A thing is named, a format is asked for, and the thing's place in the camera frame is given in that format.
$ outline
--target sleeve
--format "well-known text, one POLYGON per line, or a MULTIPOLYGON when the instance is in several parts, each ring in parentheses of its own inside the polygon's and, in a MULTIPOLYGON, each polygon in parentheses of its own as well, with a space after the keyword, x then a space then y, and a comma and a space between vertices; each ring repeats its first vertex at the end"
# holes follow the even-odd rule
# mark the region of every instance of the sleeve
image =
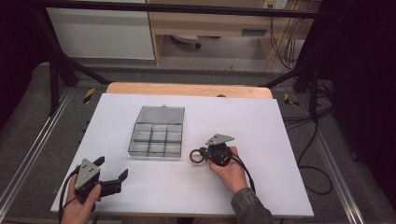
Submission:
POLYGON ((262 205, 250 188, 236 192, 231 200, 231 207, 237 216, 238 224, 274 223, 270 210, 262 205))

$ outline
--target black metal pole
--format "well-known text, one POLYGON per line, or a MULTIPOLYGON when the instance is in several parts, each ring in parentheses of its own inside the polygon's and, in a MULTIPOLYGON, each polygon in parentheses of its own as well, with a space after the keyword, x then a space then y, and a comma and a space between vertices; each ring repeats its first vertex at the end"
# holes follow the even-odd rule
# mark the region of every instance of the black metal pole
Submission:
POLYGON ((89 1, 69 1, 69 0, 32 0, 32 2, 34 4, 39 4, 41 7, 115 10, 115 11, 173 12, 173 13, 281 17, 281 18, 302 18, 302 19, 324 19, 332 15, 331 13, 327 13, 327 12, 283 10, 283 9, 279 10, 279 9, 248 8, 248 7, 242 7, 242 8, 207 7, 207 6, 89 2, 89 1))

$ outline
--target metal frame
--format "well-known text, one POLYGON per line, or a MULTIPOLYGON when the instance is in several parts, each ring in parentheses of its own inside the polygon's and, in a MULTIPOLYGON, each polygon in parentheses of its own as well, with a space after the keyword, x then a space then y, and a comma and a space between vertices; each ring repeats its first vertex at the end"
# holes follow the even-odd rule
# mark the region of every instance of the metal frame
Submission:
POLYGON ((41 132, 38 135, 38 137, 35 139, 35 142, 31 146, 29 152, 27 153, 26 157, 21 163, 20 168, 18 168, 18 171, 12 177, 11 181, 7 185, 6 190, 1 195, 0 223, 3 221, 9 207, 12 205, 15 198, 17 197, 17 194, 20 191, 23 182, 25 181, 26 177, 29 175, 30 171, 32 170, 35 161, 37 160, 41 150, 43 149, 44 145, 47 142, 47 139, 50 137, 52 130, 54 129, 56 123, 58 122, 59 118, 64 112, 70 94, 72 93, 73 90, 74 90, 73 88, 65 89, 64 94, 61 97, 60 106, 55 111, 53 116, 47 119, 46 124, 41 129, 41 132))
MULTIPOLYGON (((298 98, 305 114, 309 114, 308 102, 306 101, 305 97, 298 95, 298 98)), ((315 130, 315 124, 313 122, 310 122, 310 127, 312 131, 315 130)), ((338 198, 340 199, 341 204, 344 206, 344 210, 346 211, 346 216, 349 219, 349 222, 353 224, 363 224, 364 219, 361 215, 361 211, 353 199, 352 193, 347 186, 347 182, 345 181, 340 168, 332 156, 332 153, 327 146, 326 140, 321 133, 320 128, 318 128, 317 131, 316 143, 318 145, 320 156, 329 170, 329 176, 331 177, 334 188, 337 191, 338 198)))
POLYGON ((266 9, 266 8, 207 7, 207 6, 90 2, 90 1, 67 1, 67 0, 53 0, 53 1, 34 0, 33 2, 37 6, 41 6, 41 7, 115 10, 115 11, 173 12, 173 13, 281 17, 281 18, 302 18, 302 19, 325 19, 332 15, 331 13, 326 13, 326 12, 279 10, 279 9, 266 9))

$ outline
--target hand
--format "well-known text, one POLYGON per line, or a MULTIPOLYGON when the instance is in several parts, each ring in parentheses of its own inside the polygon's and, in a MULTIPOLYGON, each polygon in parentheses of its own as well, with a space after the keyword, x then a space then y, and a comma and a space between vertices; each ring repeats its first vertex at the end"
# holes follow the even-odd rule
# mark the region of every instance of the hand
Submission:
POLYGON ((100 191, 102 187, 96 185, 88 195, 87 200, 84 204, 81 204, 77 199, 75 192, 77 175, 73 175, 70 179, 70 183, 67 191, 66 202, 70 202, 64 209, 64 217, 62 218, 61 224, 86 224, 90 219, 91 210, 95 202, 99 199, 100 191))
MULTIPOLYGON (((236 147, 230 147, 233 154, 238 155, 236 147)), ((235 194, 240 189, 248 187, 245 177, 245 170, 236 161, 231 160, 230 163, 224 167, 217 166, 213 161, 208 161, 209 169, 218 175, 225 187, 235 194)))

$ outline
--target small black object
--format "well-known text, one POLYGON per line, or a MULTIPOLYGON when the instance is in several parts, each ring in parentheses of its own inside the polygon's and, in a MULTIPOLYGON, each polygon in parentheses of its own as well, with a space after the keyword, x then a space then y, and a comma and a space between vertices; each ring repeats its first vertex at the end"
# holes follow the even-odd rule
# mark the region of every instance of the small black object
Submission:
POLYGON ((201 147, 198 151, 204 160, 213 161, 217 166, 222 167, 228 165, 233 157, 233 153, 225 143, 209 146, 208 148, 201 147))

